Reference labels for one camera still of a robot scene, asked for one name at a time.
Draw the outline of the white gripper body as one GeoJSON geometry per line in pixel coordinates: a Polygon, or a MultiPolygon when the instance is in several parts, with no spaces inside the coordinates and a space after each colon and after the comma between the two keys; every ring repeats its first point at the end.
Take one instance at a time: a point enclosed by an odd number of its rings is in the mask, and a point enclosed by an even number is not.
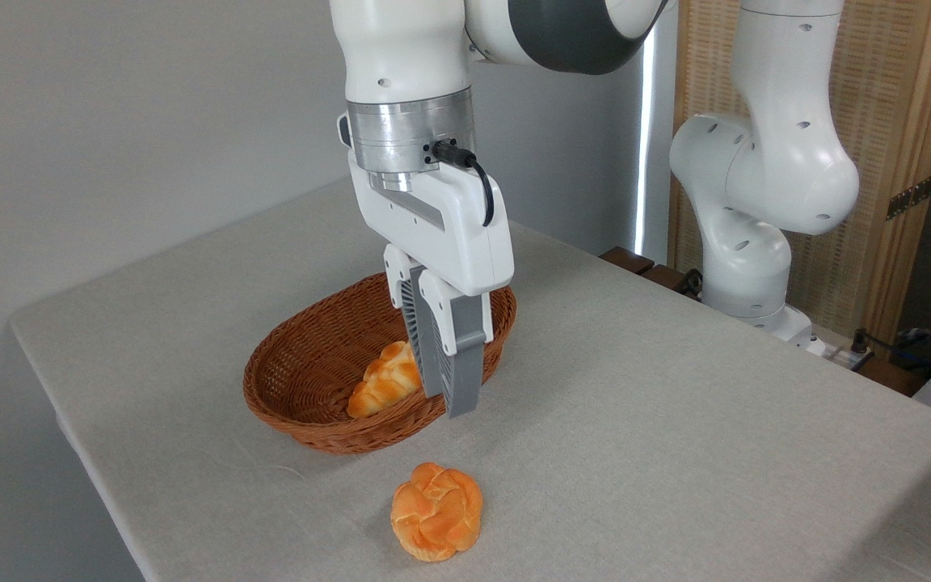
{"type": "Polygon", "coordinates": [[[348,154],[348,166],[364,221],[389,243],[465,295],[509,284],[512,242],[494,179],[489,180],[494,218],[485,226],[485,191],[472,170],[440,163],[434,171],[411,177],[411,192],[396,192],[373,189],[354,154],[348,154]]]}

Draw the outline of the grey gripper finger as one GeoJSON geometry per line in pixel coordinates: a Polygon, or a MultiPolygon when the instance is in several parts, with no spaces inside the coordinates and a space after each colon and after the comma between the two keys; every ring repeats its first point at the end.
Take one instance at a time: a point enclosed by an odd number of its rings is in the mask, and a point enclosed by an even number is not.
{"type": "Polygon", "coordinates": [[[419,276],[425,267],[392,243],[385,246],[384,262],[391,301],[402,312],[424,393],[428,398],[437,397],[443,394],[440,346],[432,310],[419,285],[419,276]]]}
{"type": "Polygon", "coordinates": [[[491,299],[488,293],[465,295],[428,269],[419,276],[419,291],[428,312],[426,394],[442,395],[446,415],[454,419],[479,401],[484,346],[494,339],[491,299]]]}

